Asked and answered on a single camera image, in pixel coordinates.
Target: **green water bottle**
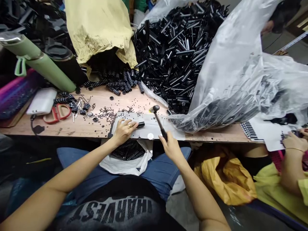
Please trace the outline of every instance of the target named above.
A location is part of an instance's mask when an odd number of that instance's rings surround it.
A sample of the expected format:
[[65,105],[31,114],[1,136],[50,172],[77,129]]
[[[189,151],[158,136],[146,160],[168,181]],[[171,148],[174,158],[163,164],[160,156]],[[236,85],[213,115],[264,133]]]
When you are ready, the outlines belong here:
[[76,89],[75,84],[63,71],[26,36],[13,31],[2,32],[0,44],[18,58],[16,76],[26,76],[27,64],[61,91],[73,92]]

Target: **wooden table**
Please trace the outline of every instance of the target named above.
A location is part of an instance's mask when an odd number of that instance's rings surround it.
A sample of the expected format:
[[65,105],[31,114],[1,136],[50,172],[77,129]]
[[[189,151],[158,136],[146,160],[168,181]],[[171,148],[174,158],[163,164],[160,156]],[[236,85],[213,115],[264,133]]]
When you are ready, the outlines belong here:
[[[39,135],[42,136],[59,136],[59,137],[92,137],[92,138],[107,138],[111,136],[110,117],[115,115],[118,111],[123,109],[138,113],[149,113],[149,108],[158,104],[161,109],[158,111],[160,115],[167,115],[167,108],[152,98],[148,98],[145,94],[141,94],[138,87],[135,87],[131,92],[126,95],[121,94],[117,96],[108,91],[105,86],[94,88],[92,91],[82,88],[81,94],[83,94],[88,100],[91,97],[90,104],[92,107],[88,112],[92,112],[97,115],[101,110],[112,112],[106,117],[99,119],[99,122],[94,122],[93,118],[82,116],[78,114],[73,123],[72,117],[68,117],[66,120],[60,121],[56,124],[46,124],[42,116],[38,116],[33,126],[41,125],[45,127],[45,130]],[[30,126],[30,116],[24,114],[18,124],[12,128],[0,128],[0,133],[6,135],[34,135]],[[203,141],[203,142],[252,142],[248,139],[241,126],[234,124],[222,129],[202,131],[194,135],[186,134],[187,141]]]

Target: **blue jeans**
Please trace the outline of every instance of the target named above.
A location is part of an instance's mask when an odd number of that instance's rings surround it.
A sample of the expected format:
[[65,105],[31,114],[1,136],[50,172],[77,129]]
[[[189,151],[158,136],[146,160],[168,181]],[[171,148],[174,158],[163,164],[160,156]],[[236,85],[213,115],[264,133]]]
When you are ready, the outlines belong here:
[[[187,160],[191,148],[182,147],[181,151]],[[75,148],[58,148],[57,153],[62,167],[67,168],[72,163],[86,155],[88,151]],[[140,176],[150,181],[159,192],[161,198],[167,201],[168,196],[170,195],[170,190],[179,174],[179,169],[175,166],[172,160],[167,157],[166,153],[164,153],[153,161],[149,160],[147,169]],[[77,203],[80,204],[98,188],[106,185],[119,176],[120,175],[111,174],[102,167],[97,166],[90,175],[73,190]]]

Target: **tumbler lid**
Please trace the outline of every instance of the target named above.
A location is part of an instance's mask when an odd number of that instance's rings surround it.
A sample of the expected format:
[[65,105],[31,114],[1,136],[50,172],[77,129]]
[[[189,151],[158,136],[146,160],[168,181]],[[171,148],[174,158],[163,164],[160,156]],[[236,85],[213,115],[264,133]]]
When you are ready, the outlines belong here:
[[54,60],[64,60],[72,57],[73,53],[61,43],[54,43],[45,48],[45,53]]
[[0,33],[0,44],[10,45],[16,44],[24,40],[24,36],[15,31],[5,31]]

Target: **black tumbler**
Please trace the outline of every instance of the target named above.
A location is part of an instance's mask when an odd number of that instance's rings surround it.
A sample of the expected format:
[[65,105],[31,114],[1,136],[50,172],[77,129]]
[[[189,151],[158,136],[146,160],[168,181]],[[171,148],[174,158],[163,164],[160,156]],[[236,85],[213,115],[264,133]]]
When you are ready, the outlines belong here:
[[66,46],[61,43],[54,43],[46,46],[45,53],[78,87],[88,80],[74,54]]

